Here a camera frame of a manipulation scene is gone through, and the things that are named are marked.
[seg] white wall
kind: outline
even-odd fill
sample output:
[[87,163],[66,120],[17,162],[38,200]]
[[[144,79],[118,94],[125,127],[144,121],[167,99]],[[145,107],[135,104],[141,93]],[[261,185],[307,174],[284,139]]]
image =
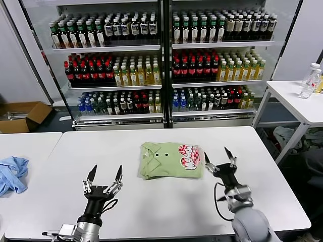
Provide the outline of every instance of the white wall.
[[0,6],[0,99],[50,104]]

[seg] juice bottle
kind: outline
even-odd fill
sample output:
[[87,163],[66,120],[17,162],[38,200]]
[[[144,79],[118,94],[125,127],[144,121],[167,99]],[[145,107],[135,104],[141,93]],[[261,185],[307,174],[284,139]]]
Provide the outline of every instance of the juice bottle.
[[221,67],[219,68],[219,71],[218,71],[217,80],[219,82],[224,81],[224,76],[226,74],[226,67],[227,67],[227,62],[224,60],[224,61],[222,61]]
[[242,65],[242,61],[238,60],[237,65],[233,70],[233,81],[239,81],[240,73],[241,73],[241,65]]
[[239,81],[246,81],[247,76],[249,74],[249,65],[250,65],[250,60],[246,60],[244,62],[243,68],[241,68],[240,76],[239,76]]
[[252,65],[251,67],[249,67],[247,80],[254,80],[254,74],[256,73],[257,63],[258,61],[256,59],[252,61]]
[[224,76],[224,81],[225,82],[230,82],[232,81],[232,76],[233,76],[233,68],[234,68],[234,61],[230,61],[229,65],[226,69],[226,74]]
[[255,80],[261,80],[262,79],[262,75],[263,75],[263,70],[264,70],[264,65],[266,64],[266,60],[262,59],[260,61],[260,66],[257,67],[256,69],[256,73],[254,74],[254,79]]

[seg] white table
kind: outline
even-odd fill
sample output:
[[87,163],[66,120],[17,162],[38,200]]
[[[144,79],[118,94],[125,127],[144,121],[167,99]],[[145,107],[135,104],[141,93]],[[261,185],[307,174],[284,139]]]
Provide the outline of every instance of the white table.
[[308,128],[323,127],[323,95],[313,93],[308,99],[300,98],[303,88],[301,83],[302,81],[268,81],[266,92],[252,122],[252,126],[256,128],[271,94],[300,121],[301,124],[277,157],[277,164],[295,147]]
[[[100,239],[233,234],[215,209],[216,182],[205,170],[199,180],[138,177],[140,146],[146,141],[200,145],[215,164],[228,162],[224,146],[238,157],[236,177],[252,189],[254,207],[274,230],[310,227],[310,221],[252,127],[66,132],[33,179],[24,205],[6,231],[9,239],[49,240],[43,231],[76,224],[87,200],[82,180],[97,164],[95,185],[110,185],[119,165],[123,183],[118,204],[102,215]],[[224,194],[219,187],[217,196]],[[230,218],[226,202],[220,203]]]
[[20,194],[11,191],[0,197],[0,239],[10,223],[10,218],[16,213],[17,206],[25,202],[31,179],[35,177],[41,164],[47,160],[61,136],[61,132],[0,134],[0,160],[10,156],[29,160],[28,173],[22,178],[28,189]]

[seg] folded shirt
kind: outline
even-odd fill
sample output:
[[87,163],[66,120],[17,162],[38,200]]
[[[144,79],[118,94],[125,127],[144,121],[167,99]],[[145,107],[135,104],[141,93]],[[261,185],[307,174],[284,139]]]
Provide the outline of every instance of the folded shirt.
[[0,196],[9,189],[16,193],[22,193],[27,189],[19,178],[27,174],[28,162],[29,160],[13,156],[0,160]]
[[178,143],[151,143],[141,145],[139,173],[144,179],[159,176],[201,178],[204,153],[199,146]]

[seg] water bottle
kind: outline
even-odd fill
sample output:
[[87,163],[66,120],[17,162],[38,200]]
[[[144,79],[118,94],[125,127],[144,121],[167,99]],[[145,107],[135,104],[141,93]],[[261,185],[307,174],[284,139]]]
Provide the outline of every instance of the water bottle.
[[186,99],[185,96],[181,97],[181,106],[180,106],[180,112],[186,111]]
[[303,87],[305,86],[305,83],[307,82],[309,76],[312,75],[313,73],[315,73],[315,70],[316,69],[319,69],[319,68],[320,68],[319,64],[317,64],[317,63],[311,63],[311,65],[309,67],[310,71],[306,74],[306,76],[304,77],[304,79],[302,81],[302,86]]
[[301,91],[300,97],[301,98],[309,98],[312,93],[314,92],[314,90],[316,89],[316,87],[318,86],[318,84],[320,83],[320,76],[319,74],[321,73],[321,69],[316,69],[314,71],[314,73],[312,73],[307,81],[304,84],[304,87]]
[[179,110],[179,103],[178,103],[178,99],[177,96],[174,96],[173,98],[173,112],[178,112]]
[[86,108],[87,115],[94,115],[94,111],[89,100],[85,100],[85,108]]
[[86,109],[85,109],[84,103],[81,102],[81,100],[78,100],[77,101],[77,106],[79,108],[81,116],[85,116],[86,115]]

